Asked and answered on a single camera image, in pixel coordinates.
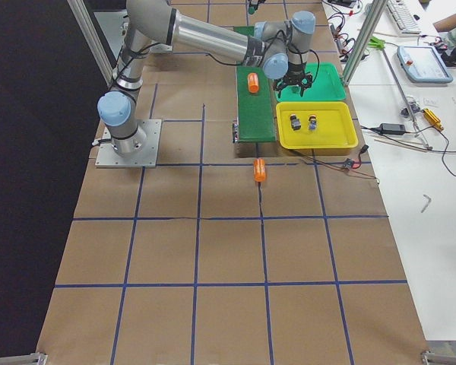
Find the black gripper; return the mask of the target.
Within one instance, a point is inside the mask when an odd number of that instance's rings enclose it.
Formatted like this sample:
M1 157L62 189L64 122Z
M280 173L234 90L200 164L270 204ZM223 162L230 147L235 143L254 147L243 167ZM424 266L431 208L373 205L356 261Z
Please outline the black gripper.
M306 72L306 64L289 64L287 73L273 81L273 90L281 95L282 90L289 86L297 86L302 97L306 90L312 87L313 74Z
M248 13L254 14L261 4L264 4L265 0L248 0Z

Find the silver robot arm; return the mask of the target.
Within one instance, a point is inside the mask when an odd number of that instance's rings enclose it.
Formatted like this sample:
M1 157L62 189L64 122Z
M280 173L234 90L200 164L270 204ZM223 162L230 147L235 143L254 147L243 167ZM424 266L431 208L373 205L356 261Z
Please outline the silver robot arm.
M168 1L128 1L128 29L112 72L109 89L97 103L106 126L106 141L95 141L96 165L102 168L155 167L161 121L135 117L148 53L161 44L180 43L233 60L236 65L259 67L273 80L274 89L312 86L306 63L315 32L315 16L298 11L284 21L258 22L252 35L243 35L188 17Z

